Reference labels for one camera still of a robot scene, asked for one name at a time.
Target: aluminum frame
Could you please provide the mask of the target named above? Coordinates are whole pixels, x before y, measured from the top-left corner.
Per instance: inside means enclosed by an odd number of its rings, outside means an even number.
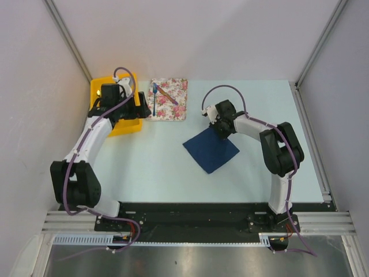
[[[334,8],[334,11],[333,11],[332,15],[330,16],[327,24],[325,25],[325,27],[323,29],[322,34],[320,35],[320,37],[318,39],[318,42],[314,46],[314,49],[313,49],[309,59],[307,60],[306,64],[304,65],[304,68],[301,71],[301,74],[300,74],[299,78],[297,79],[296,86],[298,88],[301,87],[301,85],[302,85],[307,73],[309,72],[311,66],[313,65],[313,63],[317,59],[319,53],[323,49],[323,46],[327,42],[327,40],[329,38],[329,35],[332,32],[334,26],[336,26],[336,23],[337,23],[338,19],[340,18],[342,12],[344,11],[348,1],[349,0],[339,0],[336,7]]]
[[[317,141],[315,140],[311,124],[307,116],[306,108],[302,101],[300,90],[294,83],[289,83],[289,85],[291,87],[292,96],[295,101],[296,108],[300,117],[307,145],[309,147],[312,156],[312,163],[314,165],[315,172],[318,177],[318,182],[319,186],[321,187],[324,202],[330,203],[331,201],[333,201],[334,205],[337,207],[337,203],[334,201],[334,195],[332,195],[332,191],[329,186],[329,181],[323,165],[322,157],[318,150]]]
[[[82,55],[80,51],[78,50],[72,36],[70,35],[70,32],[67,28],[67,26],[64,23],[64,20],[62,16],[60,15],[60,12],[58,11],[57,6],[55,5],[53,0],[43,0],[47,10],[49,11],[52,19],[55,22],[55,25],[59,29],[59,33],[63,40],[65,41],[67,47],[70,50],[70,53],[72,56],[76,59],[76,62],[80,69],[82,70],[85,78],[87,79],[88,83],[91,83],[92,76],[90,74],[90,71],[88,70],[85,61],[82,58]]]
[[[301,234],[311,235],[341,235],[348,260],[354,277],[368,276],[368,267],[363,259],[362,250],[356,235],[349,212],[295,212],[299,217]],[[96,232],[93,230],[96,217],[88,212],[82,212],[76,216],[69,216],[64,211],[49,211],[41,237],[43,239],[40,252],[36,261],[33,277],[43,277],[54,239],[59,236],[58,244],[64,245],[101,245],[117,232]],[[284,233],[260,233],[258,244],[161,244],[144,243],[136,246],[225,246],[225,247],[261,247],[267,246],[265,240],[268,235],[285,235]]]

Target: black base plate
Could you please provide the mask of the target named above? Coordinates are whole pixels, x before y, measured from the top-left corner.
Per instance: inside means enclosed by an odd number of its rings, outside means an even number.
[[[325,203],[293,205],[295,212],[334,211],[332,208]],[[288,220],[276,226],[257,224],[266,221],[260,212],[267,210],[267,203],[121,203],[118,216],[140,224],[138,241],[141,242],[248,243],[259,242],[260,232],[287,233]],[[292,215],[292,218],[300,230],[298,217]],[[96,221],[95,231],[129,232],[130,226],[102,218]]]

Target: light blue table surface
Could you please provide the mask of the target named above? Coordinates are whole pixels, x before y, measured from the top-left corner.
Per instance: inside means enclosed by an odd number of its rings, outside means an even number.
[[[242,134],[229,139],[240,152],[211,174],[200,168],[182,143],[206,129],[201,116],[204,95],[219,84],[230,84],[243,94],[251,116],[270,123],[292,124],[305,153],[294,182],[292,201],[323,202],[302,125],[287,81],[189,81],[187,119],[183,122],[144,121],[135,134],[112,137],[104,142],[94,165],[102,190],[127,202],[267,202],[270,172],[261,145]],[[139,82],[147,93],[149,82]],[[229,99],[237,110],[242,102],[236,92],[220,88],[205,105]]]

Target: stainless steel surface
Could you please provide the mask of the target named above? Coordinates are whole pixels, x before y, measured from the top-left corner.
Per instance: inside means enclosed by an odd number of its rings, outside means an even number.
[[[306,109],[305,109],[304,103],[303,103],[301,95],[300,95],[300,91],[296,88],[295,84],[290,83],[290,86],[291,86],[291,91],[292,91],[293,98],[294,98],[295,103],[296,103],[296,108],[298,110],[298,114],[299,114],[299,117],[300,117],[300,120],[301,120],[301,124],[302,124],[303,130],[304,130],[304,133],[305,133],[307,145],[308,145],[310,153],[311,153],[311,159],[312,159],[312,162],[314,164],[315,172],[316,172],[317,177],[318,177],[318,182],[319,182],[319,185],[321,187],[321,191],[322,191],[322,194],[323,194],[323,199],[327,202],[330,202],[332,200],[332,197],[330,195],[331,191],[330,191],[330,187],[329,187],[329,183],[328,183],[327,174],[326,174],[326,171],[324,169],[322,158],[321,158],[321,156],[319,154],[319,151],[318,151],[317,142],[316,142],[314,134],[312,132],[311,124],[310,124],[310,121],[308,119]]]
[[[325,26],[321,36],[318,39],[317,44],[314,47],[314,50],[312,51],[309,59],[307,60],[304,69],[302,70],[298,80],[297,80],[297,86],[298,88],[301,86],[302,82],[305,79],[306,74],[310,70],[311,65],[314,63],[315,59],[317,58],[318,54],[322,50],[323,46],[325,45],[327,38],[329,37],[329,34],[333,30],[337,20],[340,18],[340,15],[342,14],[342,11],[346,7],[348,0],[340,0],[338,4],[336,5],[336,8],[334,9],[334,12],[332,13],[331,17],[329,18],[327,25]]]
[[[295,212],[295,214],[299,217],[303,235],[356,234],[349,212]],[[93,230],[95,219],[95,216],[87,212],[68,216],[66,212],[49,211],[42,233],[116,234],[116,232],[95,232]]]
[[[70,52],[73,54],[73,57],[76,59],[77,64],[81,68],[83,74],[85,75],[86,79],[90,83],[92,80],[92,76],[76,46],[74,43],[73,38],[71,37],[67,26],[64,23],[63,18],[60,15],[60,12],[58,11],[57,7],[55,6],[55,3],[53,0],[43,0],[46,8],[50,12],[51,17],[54,19],[55,24],[57,25],[61,36],[63,37],[65,43],[67,44]]]
[[[57,261],[86,246],[52,247],[45,277],[59,276],[353,276],[341,237],[309,237],[318,258],[272,254],[266,248],[131,247],[118,254],[96,250]],[[291,248],[302,247],[292,238]]]

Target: metal floor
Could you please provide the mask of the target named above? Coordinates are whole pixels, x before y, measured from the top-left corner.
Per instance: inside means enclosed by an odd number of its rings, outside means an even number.
[[[57,261],[86,246],[54,245],[45,277],[353,276],[341,237],[306,240],[318,258],[301,253],[273,255],[266,248],[134,246],[117,254],[97,250]],[[302,245],[293,237],[289,247]]]

